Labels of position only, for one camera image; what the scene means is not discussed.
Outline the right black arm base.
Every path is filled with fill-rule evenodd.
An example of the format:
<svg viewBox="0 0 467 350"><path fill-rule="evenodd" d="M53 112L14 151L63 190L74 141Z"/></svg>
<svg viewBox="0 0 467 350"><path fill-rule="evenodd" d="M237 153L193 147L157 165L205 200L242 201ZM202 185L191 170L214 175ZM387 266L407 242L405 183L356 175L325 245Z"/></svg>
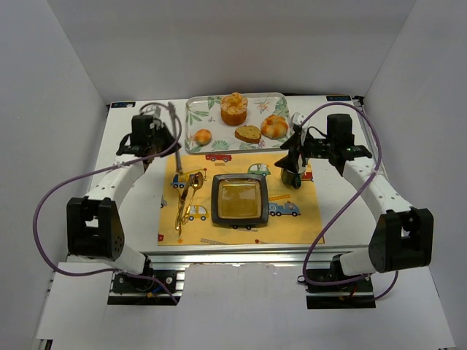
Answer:
<svg viewBox="0 0 467 350"><path fill-rule="evenodd" d="M299 275L297 282L305 286L306 307L309 310L376 308L370 279L321 287L308 283L303 275Z"/></svg>

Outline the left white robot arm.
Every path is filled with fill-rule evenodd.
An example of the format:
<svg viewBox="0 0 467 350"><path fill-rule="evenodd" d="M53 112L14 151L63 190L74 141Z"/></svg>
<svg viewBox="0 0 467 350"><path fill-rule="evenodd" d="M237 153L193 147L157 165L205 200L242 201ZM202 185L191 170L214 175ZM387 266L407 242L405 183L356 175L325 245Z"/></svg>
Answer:
<svg viewBox="0 0 467 350"><path fill-rule="evenodd" d="M81 198L66 205L67 246L78 257L103 261L112 268L142 275L149 268L144 254L132 249L125 240L119 208L136 181L143 176L155 157L178 152L181 145L160 119L162 108L175 121L172 103L145 104L131 118L131 132L118 146L114 168Z"/></svg>

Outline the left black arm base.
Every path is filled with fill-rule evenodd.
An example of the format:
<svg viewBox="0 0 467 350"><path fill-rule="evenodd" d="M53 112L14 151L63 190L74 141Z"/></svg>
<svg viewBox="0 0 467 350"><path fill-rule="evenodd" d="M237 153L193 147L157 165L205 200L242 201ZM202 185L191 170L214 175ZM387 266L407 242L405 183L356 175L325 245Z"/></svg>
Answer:
<svg viewBox="0 0 467 350"><path fill-rule="evenodd" d="M115 274L109 289L107 304L110 306L175 306L173 295L179 301L182 295L182 280L176 270L154 270L153 277L167 288L169 293L157 282L135 279L125 274Z"/></svg>

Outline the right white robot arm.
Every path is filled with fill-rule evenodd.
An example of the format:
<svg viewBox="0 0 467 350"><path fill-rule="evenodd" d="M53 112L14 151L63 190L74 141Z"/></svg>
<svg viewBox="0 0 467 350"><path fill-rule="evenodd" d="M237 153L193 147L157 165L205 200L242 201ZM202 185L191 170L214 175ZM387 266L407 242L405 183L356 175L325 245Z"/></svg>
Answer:
<svg viewBox="0 0 467 350"><path fill-rule="evenodd" d="M346 284L373 273L386 273L427 266L431 263L434 218L428 209L417 209L398 195L379 172L382 159L374 158L367 147L355 144L352 118L330 114L326 133L315 138L303 123L281 148L287 155L276 162L282 183L298 189L310 159L325 159L356 190L353 203L362 198L376 226L366 248L337 255L332 266L339 274L330 281L309 279L316 286Z"/></svg>

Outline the large round sugared cake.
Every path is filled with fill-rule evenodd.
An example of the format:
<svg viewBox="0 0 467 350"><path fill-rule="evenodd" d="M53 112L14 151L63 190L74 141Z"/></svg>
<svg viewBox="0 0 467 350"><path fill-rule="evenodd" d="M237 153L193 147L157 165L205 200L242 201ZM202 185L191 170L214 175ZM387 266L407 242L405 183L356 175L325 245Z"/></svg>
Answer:
<svg viewBox="0 0 467 350"><path fill-rule="evenodd" d="M241 93L231 93L221 99L221 118L230 126L241 125L247 119L248 100Z"/></svg>

